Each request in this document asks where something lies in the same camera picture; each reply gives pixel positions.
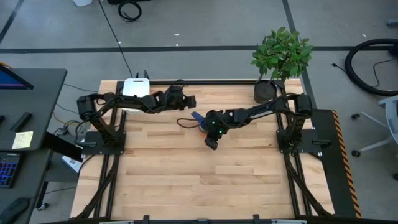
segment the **sticky note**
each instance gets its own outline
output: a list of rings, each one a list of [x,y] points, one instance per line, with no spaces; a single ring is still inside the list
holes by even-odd
[[[12,149],[23,149],[30,147],[32,142],[33,131],[25,131],[21,133],[16,133],[14,143],[12,144]]]

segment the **gray floor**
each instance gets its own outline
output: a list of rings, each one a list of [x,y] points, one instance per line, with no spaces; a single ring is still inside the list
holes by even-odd
[[[398,17],[395,0],[288,0],[295,27],[316,46],[353,46],[375,38],[396,38],[398,28],[386,27]],[[17,1],[0,1],[0,30]],[[110,23],[123,47],[175,47],[255,45],[270,29],[288,27],[282,0],[152,0],[141,2],[139,21],[125,23],[116,8],[103,1]],[[117,47],[97,0],[76,7],[72,0],[25,0],[0,49],[59,49]],[[308,76],[319,108],[337,110],[346,147],[359,149],[382,141],[388,134],[366,118],[350,115],[365,111],[385,121],[377,105],[381,99],[354,86],[338,68],[347,52],[314,52]],[[146,69],[151,78],[256,78],[250,65],[251,51],[126,52],[133,73]],[[385,52],[360,52],[353,67],[363,80],[376,84],[372,65],[389,59]],[[128,70],[120,53],[0,54],[0,61],[17,68],[66,68],[66,83],[97,90],[100,80],[125,79]],[[380,88],[396,90],[397,61],[377,66]],[[84,92],[65,86],[58,103],[76,111],[76,99]],[[56,108],[61,120],[77,115]],[[49,131],[61,126],[52,120]],[[398,172],[396,145],[350,157],[354,183],[363,217],[398,220]],[[73,184],[53,183],[49,190]],[[66,220],[74,190],[48,194],[50,208],[34,212],[31,223]]]

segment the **potted plant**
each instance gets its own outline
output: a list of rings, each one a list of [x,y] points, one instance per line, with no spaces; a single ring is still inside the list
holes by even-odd
[[[299,77],[308,66],[311,59],[312,46],[308,38],[301,39],[299,32],[290,33],[281,27],[277,32],[272,30],[270,36],[265,36],[262,45],[253,53],[251,62],[259,68],[260,77],[254,86],[254,100],[264,103],[275,95],[273,79],[285,81],[290,77]],[[262,80],[268,70],[272,70],[270,80]]]

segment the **monitor screen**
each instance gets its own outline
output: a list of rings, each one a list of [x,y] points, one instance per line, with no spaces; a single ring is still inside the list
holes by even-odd
[[[33,89],[33,86],[14,72],[0,65],[0,89],[26,90]]]

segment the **wooden tabletop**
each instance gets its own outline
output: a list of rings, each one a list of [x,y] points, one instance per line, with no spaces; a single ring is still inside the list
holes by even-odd
[[[99,92],[114,92],[116,82],[102,81]],[[287,93],[303,92],[299,79],[285,84]],[[151,92],[167,88],[152,86]],[[192,118],[192,111],[205,115],[209,110],[249,108],[256,104],[253,86],[189,85],[183,92],[196,96],[196,108],[127,116],[126,150],[119,163],[112,220],[142,220],[143,215],[150,215],[151,220],[251,219],[253,214],[293,218],[283,155],[275,135],[276,115],[228,131],[215,151],[205,145],[205,134],[197,128],[183,129],[176,123],[177,118]],[[305,127],[312,127],[310,120]],[[102,161],[103,156],[95,156],[85,164],[71,217],[78,215],[96,192]],[[301,161],[308,188],[333,213],[321,162],[308,154],[301,154]],[[304,214],[302,196],[296,189]]]

